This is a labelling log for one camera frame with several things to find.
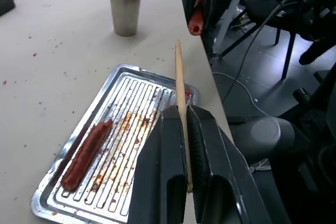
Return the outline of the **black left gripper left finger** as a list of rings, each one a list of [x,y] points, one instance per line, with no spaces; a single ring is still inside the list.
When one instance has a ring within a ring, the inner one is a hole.
[[[187,168],[178,107],[161,112],[136,162],[128,223],[183,223]]]

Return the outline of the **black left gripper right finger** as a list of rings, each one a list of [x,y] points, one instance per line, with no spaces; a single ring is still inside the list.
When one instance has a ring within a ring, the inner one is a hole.
[[[197,223],[271,223],[245,158],[212,114],[187,107]]]

